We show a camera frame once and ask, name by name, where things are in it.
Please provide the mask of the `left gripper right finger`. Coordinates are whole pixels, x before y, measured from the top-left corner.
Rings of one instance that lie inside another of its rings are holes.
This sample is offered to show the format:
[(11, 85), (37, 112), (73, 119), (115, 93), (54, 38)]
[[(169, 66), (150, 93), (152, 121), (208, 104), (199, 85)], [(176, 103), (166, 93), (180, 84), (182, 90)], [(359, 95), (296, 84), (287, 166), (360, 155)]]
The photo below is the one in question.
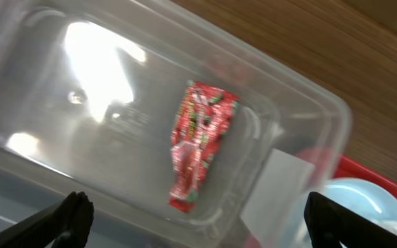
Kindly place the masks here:
[(304, 210), (313, 248), (397, 248), (397, 235), (311, 192)]

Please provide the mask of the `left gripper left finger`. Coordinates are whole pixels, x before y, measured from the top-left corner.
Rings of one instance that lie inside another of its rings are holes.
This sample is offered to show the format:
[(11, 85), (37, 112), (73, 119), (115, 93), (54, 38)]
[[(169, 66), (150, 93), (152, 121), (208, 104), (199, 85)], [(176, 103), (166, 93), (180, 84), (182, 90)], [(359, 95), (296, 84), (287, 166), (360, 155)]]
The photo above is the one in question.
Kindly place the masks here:
[(84, 192), (72, 192), (0, 232), (0, 248), (84, 248), (94, 221), (94, 205)]

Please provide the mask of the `red snack wrapper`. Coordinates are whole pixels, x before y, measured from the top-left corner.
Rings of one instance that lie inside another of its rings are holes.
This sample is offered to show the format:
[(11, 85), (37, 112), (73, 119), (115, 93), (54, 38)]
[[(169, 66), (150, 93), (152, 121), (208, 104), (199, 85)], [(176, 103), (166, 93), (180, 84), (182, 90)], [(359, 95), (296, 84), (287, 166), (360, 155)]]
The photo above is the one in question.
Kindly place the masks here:
[(188, 82), (170, 137), (175, 173), (171, 206), (185, 213), (194, 207), (237, 111), (237, 95), (200, 81)]

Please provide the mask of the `white tissue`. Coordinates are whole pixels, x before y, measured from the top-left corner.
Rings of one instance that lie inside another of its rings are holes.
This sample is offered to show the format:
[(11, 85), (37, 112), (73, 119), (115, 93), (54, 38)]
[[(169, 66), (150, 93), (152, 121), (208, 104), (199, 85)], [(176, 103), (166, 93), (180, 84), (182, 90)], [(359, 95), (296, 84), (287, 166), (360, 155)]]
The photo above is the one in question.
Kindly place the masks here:
[(273, 149), (241, 212), (241, 220), (260, 247), (273, 247), (282, 222), (302, 194), (315, 166)]

